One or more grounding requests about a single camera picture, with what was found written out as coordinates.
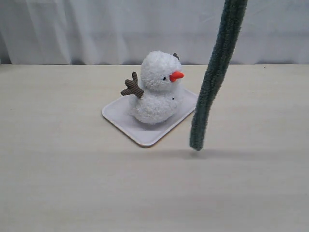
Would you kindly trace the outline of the white plush snowman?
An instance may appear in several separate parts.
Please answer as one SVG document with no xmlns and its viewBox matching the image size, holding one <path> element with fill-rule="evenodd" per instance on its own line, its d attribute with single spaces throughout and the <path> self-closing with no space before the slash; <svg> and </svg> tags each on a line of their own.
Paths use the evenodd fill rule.
<svg viewBox="0 0 309 232">
<path fill-rule="evenodd" d="M 162 123 L 176 114 L 183 101 L 184 78 L 177 53 L 152 51 L 136 72 L 125 80 L 121 96 L 131 97 L 130 113 L 141 123 Z"/>
</svg>

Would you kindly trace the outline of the green knitted scarf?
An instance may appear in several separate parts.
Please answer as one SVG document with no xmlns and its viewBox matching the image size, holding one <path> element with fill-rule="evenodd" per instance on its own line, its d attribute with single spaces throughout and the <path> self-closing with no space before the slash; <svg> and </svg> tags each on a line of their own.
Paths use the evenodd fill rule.
<svg viewBox="0 0 309 232">
<path fill-rule="evenodd" d="M 189 146 L 200 151 L 204 145 L 211 106 L 230 64 L 248 1 L 226 0 L 213 51 L 204 74 L 191 123 Z"/>
</svg>

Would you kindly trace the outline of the white rectangular plastic tray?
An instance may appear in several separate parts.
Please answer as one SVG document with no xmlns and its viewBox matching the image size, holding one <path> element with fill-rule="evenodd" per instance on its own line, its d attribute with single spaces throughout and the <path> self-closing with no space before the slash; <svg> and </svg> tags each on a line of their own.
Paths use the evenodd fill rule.
<svg viewBox="0 0 309 232">
<path fill-rule="evenodd" d="M 113 124 L 118 130 L 143 148 L 155 145 L 166 136 L 192 112 L 194 112 L 198 96 L 188 89 L 184 90 L 184 100 L 176 114 L 166 121 L 154 125 L 139 122 L 131 116 L 129 110 L 129 97 L 120 97 L 102 108 L 102 116 Z"/>
</svg>

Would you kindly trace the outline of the white curtain backdrop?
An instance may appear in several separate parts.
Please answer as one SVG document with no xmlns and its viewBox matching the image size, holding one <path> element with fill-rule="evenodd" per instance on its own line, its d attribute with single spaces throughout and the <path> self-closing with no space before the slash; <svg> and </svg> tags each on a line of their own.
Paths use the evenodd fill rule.
<svg viewBox="0 0 309 232">
<path fill-rule="evenodd" d="M 3 64 L 138 64 L 151 51 L 206 64 L 222 0 L 3 0 Z M 233 63 L 309 62 L 309 3 L 250 0 Z"/>
</svg>

